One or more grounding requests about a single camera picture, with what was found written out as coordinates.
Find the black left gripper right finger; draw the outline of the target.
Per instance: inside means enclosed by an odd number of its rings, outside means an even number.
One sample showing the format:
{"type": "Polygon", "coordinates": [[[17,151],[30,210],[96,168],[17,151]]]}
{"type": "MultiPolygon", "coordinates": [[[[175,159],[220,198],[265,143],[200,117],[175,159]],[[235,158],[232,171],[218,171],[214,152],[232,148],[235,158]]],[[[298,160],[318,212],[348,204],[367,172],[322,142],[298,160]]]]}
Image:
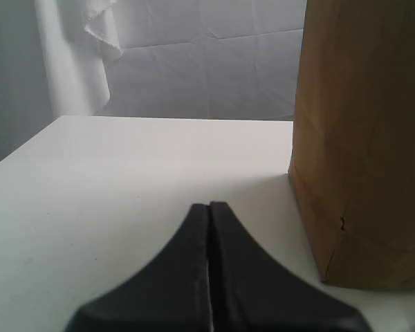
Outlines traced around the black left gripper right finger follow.
{"type": "Polygon", "coordinates": [[[370,331],[360,311],[276,262],[224,202],[209,205],[215,331],[370,331]]]}

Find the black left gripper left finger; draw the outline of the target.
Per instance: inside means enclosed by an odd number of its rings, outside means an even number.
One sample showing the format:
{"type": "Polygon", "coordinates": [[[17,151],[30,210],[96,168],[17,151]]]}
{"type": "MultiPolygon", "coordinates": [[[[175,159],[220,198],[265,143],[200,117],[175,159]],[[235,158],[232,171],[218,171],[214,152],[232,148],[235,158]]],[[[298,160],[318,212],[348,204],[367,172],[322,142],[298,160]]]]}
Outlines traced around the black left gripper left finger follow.
{"type": "Polygon", "coordinates": [[[131,279],[82,305],[67,331],[209,331],[208,207],[194,204],[167,245],[131,279]]]}

